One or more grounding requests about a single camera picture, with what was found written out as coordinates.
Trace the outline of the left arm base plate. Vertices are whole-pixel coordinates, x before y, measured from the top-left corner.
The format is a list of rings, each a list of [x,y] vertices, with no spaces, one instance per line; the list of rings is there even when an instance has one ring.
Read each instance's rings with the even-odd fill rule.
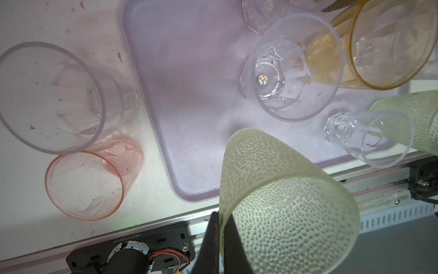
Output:
[[[188,225],[177,223],[77,249],[66,263],[73,274],[176,274],[194,259]]]

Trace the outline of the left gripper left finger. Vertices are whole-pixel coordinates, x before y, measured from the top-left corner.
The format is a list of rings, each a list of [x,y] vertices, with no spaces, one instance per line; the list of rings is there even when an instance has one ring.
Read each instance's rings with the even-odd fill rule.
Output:
[[[191,274],[219,274],[219,233],[219,213],[212,212],[198,259],[195,262]]]

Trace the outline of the yellow smooth cup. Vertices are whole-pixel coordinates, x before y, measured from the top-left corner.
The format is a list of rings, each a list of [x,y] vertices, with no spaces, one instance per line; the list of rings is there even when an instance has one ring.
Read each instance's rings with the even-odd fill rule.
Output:
[[[343,69],[342,88],[391,90],[411,80],[438,40],[437,1],[359,1],[307,46],[315,81],[329,83]]]

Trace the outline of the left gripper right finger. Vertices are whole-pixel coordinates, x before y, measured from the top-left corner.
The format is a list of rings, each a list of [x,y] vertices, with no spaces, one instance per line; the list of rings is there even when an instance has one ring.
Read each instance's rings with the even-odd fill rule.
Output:
[[[247,260],[241,238],[233,216],[228,219],[224,228],[224,273],[253,274]]]

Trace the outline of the clear tumbler back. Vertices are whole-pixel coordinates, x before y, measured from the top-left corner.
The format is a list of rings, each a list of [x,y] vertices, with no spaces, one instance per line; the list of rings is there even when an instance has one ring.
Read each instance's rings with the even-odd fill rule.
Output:
[[[344,72],[343,42],[333,25],[311,13],[274,23],[240,78],[247,100],[289,123],[308,120],[335,97]]]

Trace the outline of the pink cup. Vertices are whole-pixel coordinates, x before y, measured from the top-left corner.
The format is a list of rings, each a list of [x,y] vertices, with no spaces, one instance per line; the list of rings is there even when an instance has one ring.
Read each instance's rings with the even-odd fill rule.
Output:
[[[58,210],[86,221],[111,216],[121,206],[145,161],[131,139],[101,142],[79,153],[56,157],[44,177]]]

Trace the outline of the small clear glass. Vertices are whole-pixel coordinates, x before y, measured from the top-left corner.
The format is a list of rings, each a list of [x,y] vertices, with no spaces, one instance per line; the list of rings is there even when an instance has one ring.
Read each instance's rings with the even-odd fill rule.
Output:
[[[328,142],[360,161],[387,169],[408,154],[415,126],[402,111],[338,113],[327,120],[324,135]]]

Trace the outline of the clear faceted glass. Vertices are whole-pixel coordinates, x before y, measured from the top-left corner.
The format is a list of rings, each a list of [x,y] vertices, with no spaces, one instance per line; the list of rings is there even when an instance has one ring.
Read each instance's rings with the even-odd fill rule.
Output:
[[[243,0],[242,8],[247,27],[257,34],[265,34],[275,22],[287,15],[300,12],[318,14],[334,3],[331,0]]]

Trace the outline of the tall pale green cup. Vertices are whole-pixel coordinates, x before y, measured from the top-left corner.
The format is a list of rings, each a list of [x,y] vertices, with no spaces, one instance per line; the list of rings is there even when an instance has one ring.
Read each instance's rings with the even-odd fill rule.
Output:
[[[328,274],[353,249],[360,214],[350,191],[279,139],[242,129],[222,163],[221,227],[232,215],[256,274]]]

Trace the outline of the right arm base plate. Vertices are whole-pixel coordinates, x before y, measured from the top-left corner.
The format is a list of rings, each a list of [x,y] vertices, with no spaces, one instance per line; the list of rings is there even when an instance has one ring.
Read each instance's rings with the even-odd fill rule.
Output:
[[[429,204],[438,204],[438,158],[437,156],[416,161],[410,166],[409,186],[413,199]]]

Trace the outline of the pale green textured cup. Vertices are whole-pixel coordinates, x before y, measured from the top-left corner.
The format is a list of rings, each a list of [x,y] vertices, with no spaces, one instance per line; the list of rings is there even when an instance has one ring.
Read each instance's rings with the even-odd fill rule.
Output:
[[[403,119],[390,118],[387,138],[425,153],[438,154],[438,92],[436,90],[414,92],[387,97],[376,101],[370,111],[401,111],[407,114],[414,125],[415,137]]]

